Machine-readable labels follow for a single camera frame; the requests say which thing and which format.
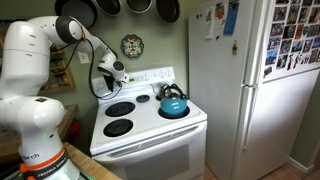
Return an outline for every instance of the refrigerator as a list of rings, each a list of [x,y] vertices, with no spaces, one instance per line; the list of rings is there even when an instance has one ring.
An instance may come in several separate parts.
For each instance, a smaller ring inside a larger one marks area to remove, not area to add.
[[[319,15],[319,0],[214,0],[188,15],[189,95],[219,180],[289,161],[319,73]]]

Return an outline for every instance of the cabinet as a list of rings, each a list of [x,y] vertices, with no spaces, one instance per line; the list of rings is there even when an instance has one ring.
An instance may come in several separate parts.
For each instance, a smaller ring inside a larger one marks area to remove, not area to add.
[[[49,79],[41,87],[40,92],[71,89],[75,86],[71,69],[69,66],[67,67],[68,61],[64,52],[59,48],[58,46],[50,48]]]

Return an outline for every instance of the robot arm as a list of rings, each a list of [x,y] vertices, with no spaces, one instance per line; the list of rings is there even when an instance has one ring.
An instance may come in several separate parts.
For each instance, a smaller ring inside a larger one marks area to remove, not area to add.
[[[128,81],[115,53],[70,17],[14,22],[6,34],[0,78],[0,128],[14,129],[21,135],[19,154],[25,163],[22,172],[31,172],[37,178],[77,179],[79,176],[79,170],[65,156],[57,133],[64,106],[57,100],[37,96],[49,77],[50,45],[78,42],[81,52],[102,49],[104,55],[98,70],[112,83]]]
[[[82,40],[77,48],[80,52],[90,53],[93,50],[101,49],[103,56],[99,62],[98,70],[104,76],[109,90],[113,90],[114,81],[128,82],[128,74],[125,73],[124,65],[117,61],[117,54],[99,37],[91,35],[77,20],[67,16],[59,16],[39,17],[29,20],[29,22],[44,29],[52,44],[75,44]]]

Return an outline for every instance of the frying pan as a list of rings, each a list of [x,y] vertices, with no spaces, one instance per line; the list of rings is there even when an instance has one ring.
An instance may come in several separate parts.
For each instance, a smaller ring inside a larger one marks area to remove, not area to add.
[[[95,2],[98,8],[108,15],[114,16],[120,12],[120,0],[95,0]]]
[[[160,16],[167,22],[175,22],[180,15],[178,0],[157,0],[157,10]]]
[[[55,11],[58,16],[76,18],[86,28],[97,19],[97,9],[91,0],[56,0]]]
[[[151,0],[127,0],[129,8],[135,13],[146,12],[151,4]]]

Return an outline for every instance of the blue kettle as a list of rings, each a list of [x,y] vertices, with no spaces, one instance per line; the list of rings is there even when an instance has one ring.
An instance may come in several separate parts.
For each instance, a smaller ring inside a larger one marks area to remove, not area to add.
[[[163,91],[166,92],[169,89],[176,90],[179,94],[172,92],[171,94],[165,95],[161,99],[160,108],[167,115],[179,116],[187,109],[188,98],[176,84],[167,86]]]

